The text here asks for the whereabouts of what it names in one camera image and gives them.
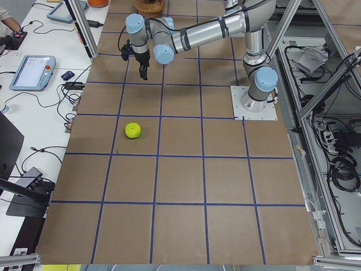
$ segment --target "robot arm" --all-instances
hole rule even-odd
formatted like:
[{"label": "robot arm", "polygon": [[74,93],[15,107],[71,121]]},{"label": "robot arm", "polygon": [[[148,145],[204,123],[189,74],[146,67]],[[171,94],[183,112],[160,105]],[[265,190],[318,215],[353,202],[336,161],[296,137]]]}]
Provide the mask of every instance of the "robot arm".
[{"label": "robot arm", "polygon": [[274,13],[276,0],[249,0],[240,6],[237,2],[224,0],[226,14],[175,31],[171,18],[149,19],[131,14],[126,19],[130,40],[122,48],[123,59],[127,60],[129,54],[134,54],[140,63],[140,76],[146,80],[150,59],[147,40],[153,40],[157,62],[169,64],[175,54],[240,32],[245,33],[246,52],[243,60],[250,88],[248,96],[243,99],[244,107],[259,112],[278,81],[277,73],[267,67],[267,54],[263,48],[263,26]]}]

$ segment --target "sleeve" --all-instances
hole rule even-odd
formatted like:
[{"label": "sleeve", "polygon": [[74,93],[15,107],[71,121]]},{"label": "sleeve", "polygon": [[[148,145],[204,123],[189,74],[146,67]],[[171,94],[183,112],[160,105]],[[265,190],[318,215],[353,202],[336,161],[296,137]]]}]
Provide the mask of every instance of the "sleeve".
[{"label": "sleeve", "polygon": [[0,21],[4,21],[7,18],[10,18],[10,13],[5,10],[2,6],[0,6]]}]

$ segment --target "yellow-green ball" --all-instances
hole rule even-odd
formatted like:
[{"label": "yellow-green ball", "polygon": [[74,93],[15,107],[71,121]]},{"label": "yellow-green ball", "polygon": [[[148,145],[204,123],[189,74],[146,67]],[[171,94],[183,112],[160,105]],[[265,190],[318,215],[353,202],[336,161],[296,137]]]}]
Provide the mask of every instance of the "yellow-green ball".
[{"label": "yellow-green ball", "polygon": [[138,138],[142,133],[142,128],[138,123],[128,123],[125,126],[125,134],[129,138]]}]

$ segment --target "white desk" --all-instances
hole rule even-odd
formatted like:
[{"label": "white desk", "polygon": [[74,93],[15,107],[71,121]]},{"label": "white desk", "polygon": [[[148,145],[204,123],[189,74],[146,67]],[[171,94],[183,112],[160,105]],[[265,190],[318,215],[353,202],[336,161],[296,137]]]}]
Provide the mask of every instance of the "white desk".
[{"label": "white desk", "polygon": [[[37,0],[36,3],[55,6],[56,3],[47,3],[45,0]],[[108,12],[108,7],[95,8],[88,7],[84,14],[87,19],[104,23]],[[48,7],[35,5],[24,19],[23,25],[30,21],[39,20],[44,26],[37,32],[47,32],[51,29],[72,30],[73,24],[53,21],[46,17],[50,11]],[[33,24],[24,28],[28,32],[24,42],[17,51],[11,51],[9,54],[0,57],[0,65],[19,66],[24,55],[54,55],[56,57],[56,67],[62,69],[85,69],[91,62],[82,43],[80,43],[77,32],[52,31],[48,34],[35,34],[33,30],[41,24],[35,21]],[[102,28],[91,28],[96,43],[99,42]]]},{"label": "white desk", "polygon": [[[48,4],[45,0],[37,0],[36,3]],[[87,19],[104,23],[108,7],[109,5],[103,8],[88,7],[85,15]],[[45,25],[38,30],[39,32],[45,32],[55,28],[73,28],[73,24],[56,22],[46,18],[48,11],[49,9],[46,7],[40,5],[34,6],[24,19],[22,25],[26,25],[32,20],[39,20]],[[72,78],[72,80],[74,80],[91,64],[91,61],[87,56],[83,44],[80,43],[76,31],[56,31],[43,35],[34,34],[33,29],[38,26],[39,23],[33,23],[26,27],[25,30],[28,32],[28,35],[19,50],[11,51],[9,54],[0,57],[0,72],[16,71],[23,56],[26,54],[54,55],[56,58],[56,68],[48,86],[44,91],[32,92],[39,97],[42,105],[48,105],[54,104],[59,100],[56,88],[58,85],[64,83],[60,75],[67,70],[71,70],[75,73],[75,76]],[[92,28],[91,31],[94,35],[95,42],[98,43],[102,28]],[[86,82],[88,74],[89,70],[86,71],[78,81]],[[19,93],[8,88],[13,76],[12,74],[0,75],[0,84],[2,85],[0,89],[0,99],[6,100]],[[23,160],[33,153],[33,151],[30,150],[30,146],[36,148],[67,146],[69,134],[64,133],[64,120],[56,113],[56,106],[42,108],[38,105],[35,97],[26,94],[22,94],[9,101],[8,105],[10,109],[5,113],[5,116],[25,135],[24,145],[17,161],[18,166],[21,166]],[[65,115],[66,113],[72,112],[72,105],[65,99],[59,110],[62,115]],[[51,151],[59,155],[61,159],[65,153],[65,149],[63,148],[53,148]],[[60,171],[60,163],[56,157],[45,153],[35,154],[25,164],[25,169],[28,170],[32,166],[38,168],[43,173],[44,178],[56,182]],[[14,169],[12,175],[18,176],[19,173]],[[15,182],[17,178],[11,178],[10,181]],[[12,193],[4,191],[0,198],[11,200],[12,196]],[[8,256],[10,254],[24,221],[23,217],[6,216],[8,206],[9,203],[0,201],[0,256]]]}]

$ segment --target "blue tablet frame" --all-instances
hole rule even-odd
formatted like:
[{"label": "blue tablet frame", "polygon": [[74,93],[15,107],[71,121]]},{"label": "blue tablet frame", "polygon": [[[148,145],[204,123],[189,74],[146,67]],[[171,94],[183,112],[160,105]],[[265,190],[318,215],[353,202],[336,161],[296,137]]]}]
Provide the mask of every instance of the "blue tablet frame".
[{"label": "blue tablet frame", "polygon": [[[79,3],[80,3],[81,8],[83,10],[85,10],[88,5],[87,2],[80,0]],[[46,17],[50,20],[62,21],[64,23],[70,24],[73,21],[73,18],[71,17],[70,14],[68,17],[58,17],[58,16],[53,15],[55,13],[55,11],[60,8],[61,5],[65,5],[65,3],[63,1],[61,1],[46,15]]]},{"label": "blue tablet frame", "polygon": [[[23,71],[25,64],[29,58],[49,58],[47,60],[46,64],[44,65],[44,70],[41,74],[41,77],[39,79],[37,86],[16,86],[16,83],[18,79],[21,76],[21,72]],[[13,77],[9,89],[11,90],[27,90],[27,91],[42,91],[47,84],[49,83],[50,77],[52,76],[52,73],[54,72],[56,60],[55,57],[52,55],[26,55],[24,56],[23,60],[21,61],[19,68],[17,69],[15,76]]]}]

